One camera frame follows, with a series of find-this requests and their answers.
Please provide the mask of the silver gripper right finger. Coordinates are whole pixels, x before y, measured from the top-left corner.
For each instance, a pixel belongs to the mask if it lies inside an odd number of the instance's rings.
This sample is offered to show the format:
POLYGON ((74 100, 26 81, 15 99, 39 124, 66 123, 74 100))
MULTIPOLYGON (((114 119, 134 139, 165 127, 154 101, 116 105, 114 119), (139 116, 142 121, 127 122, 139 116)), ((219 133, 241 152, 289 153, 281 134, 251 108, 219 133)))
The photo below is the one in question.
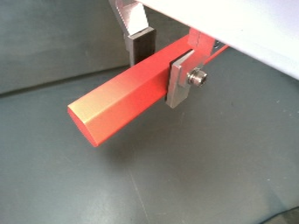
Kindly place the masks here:
POLYGON ((202 71, 205 60, 190 50, 171 62, 166 104, 173 109, 189 97, 191 86, 201 87, 207 80, 209 75, 202 71))

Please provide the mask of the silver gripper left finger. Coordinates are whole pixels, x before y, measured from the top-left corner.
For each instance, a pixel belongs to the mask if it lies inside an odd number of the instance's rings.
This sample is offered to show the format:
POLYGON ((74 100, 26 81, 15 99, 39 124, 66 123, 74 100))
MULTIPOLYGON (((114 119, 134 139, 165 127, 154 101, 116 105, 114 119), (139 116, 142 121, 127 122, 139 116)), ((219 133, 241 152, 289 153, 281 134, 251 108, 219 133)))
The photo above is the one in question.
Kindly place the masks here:
POLYGON ((137 0, 108 0, 124 33, 130 65, 155 54, 157 29, 147 21, 146 8, 137 0))

